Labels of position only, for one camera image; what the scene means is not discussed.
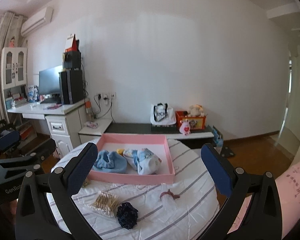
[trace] bed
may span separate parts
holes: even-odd
[[[64,167],[77,156],[87,143],[84,143],[64,158],[53,168]],[[198,154],[179,141],[168,140],[173,166],[174,184],[168,188],[174,194],[180,194],[176,200],[177,210],[165,210],[159,198],[162,185],[127,185],[91,181],[86,188],[81,188],[72,199],[87,222],[102,239],[180,239],[193,240],[209,225],[219,211],[219,204],[214,182]],[[118,221],[99,215],[90,204],[102,190],[119,196],[121,202],[130,202],[138,209],[138,223],[131,229],[121,228]],[[47,194],[51,210],[59,227],[70,232],[64,223],[51,194]]]

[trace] pink tray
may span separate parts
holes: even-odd
[[[170,150],[165,135],[130,135],[130,134],[103,134],[97,143],[98,151],[117,149],[136,149],[148,148],[155,153],[161,160],[161,166],[157,174],[138,175],[128,164],[127,173],[108,173],[100,171],[90,171],[88,179],[135,185],[157,185],[161,183],[173,184],[175,176]]]

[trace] teddy bear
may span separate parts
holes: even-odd
[[[182,133],[183,135],[188,135],[190,133],[190,124],[188,119],[184,121],[180,121],[181,126],[179,128],[179,132]]]
[[[187,117],[204,116],[203,108],[200,105],[192,105],[189,107]]]

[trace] power outlet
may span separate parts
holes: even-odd
[[[104,99],[104,98],[110,99],[110,93],[103,93],[102,94],[102,99]]]
[[[102,93],[96,93],[96,95],[94,96],[94,98],[95,98],[95,100],[96,101],[98,101],[99,100],[99,95],[100,95],[100,100],[102,100],[103,99],[103,97],[102,97]]]
[[[110,93],[110,99],[112,98],[112,100],[116,100],[117,99],[117,93],[116,92],[111,92]]]

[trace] pink pillow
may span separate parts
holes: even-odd
[[[300,162],[291,166],[275,180],[282,211],[282,238],[294,227],[300,218]],[[251,196],[247,197],[235,219],[229,233],[240,226],[248,209]]]

